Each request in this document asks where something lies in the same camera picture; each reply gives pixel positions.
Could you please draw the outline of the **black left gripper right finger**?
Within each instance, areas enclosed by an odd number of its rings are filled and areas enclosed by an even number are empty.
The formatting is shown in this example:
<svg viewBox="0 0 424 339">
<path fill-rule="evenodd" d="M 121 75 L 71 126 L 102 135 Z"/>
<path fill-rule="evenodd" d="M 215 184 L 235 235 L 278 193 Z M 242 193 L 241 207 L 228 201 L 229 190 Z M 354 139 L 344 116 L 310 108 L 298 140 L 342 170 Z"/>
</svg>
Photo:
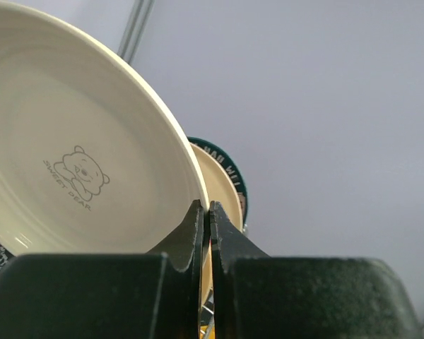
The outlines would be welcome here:
<svg viewBox="0 0 424 339">
<path fill-rule="evenodd" d="M 209 210 L 218 338 L 421 338 L 398 275 L 373 258 L 272 257 Z"/>
</svg>

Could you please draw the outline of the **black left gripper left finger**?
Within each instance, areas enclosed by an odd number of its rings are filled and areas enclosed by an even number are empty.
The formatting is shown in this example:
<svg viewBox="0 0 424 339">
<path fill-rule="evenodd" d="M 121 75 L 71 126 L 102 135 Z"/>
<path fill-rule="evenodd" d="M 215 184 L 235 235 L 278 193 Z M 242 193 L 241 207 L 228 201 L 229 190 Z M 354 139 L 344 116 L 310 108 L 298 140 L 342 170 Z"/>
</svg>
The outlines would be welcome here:
<svg viewBox="0 0 424 339">
<path fill-rule="evenodd" d="M 27 254 L 0 271 L 0 338 L 198 338 L 204 210 L 146 254 Z"/>
</svg>

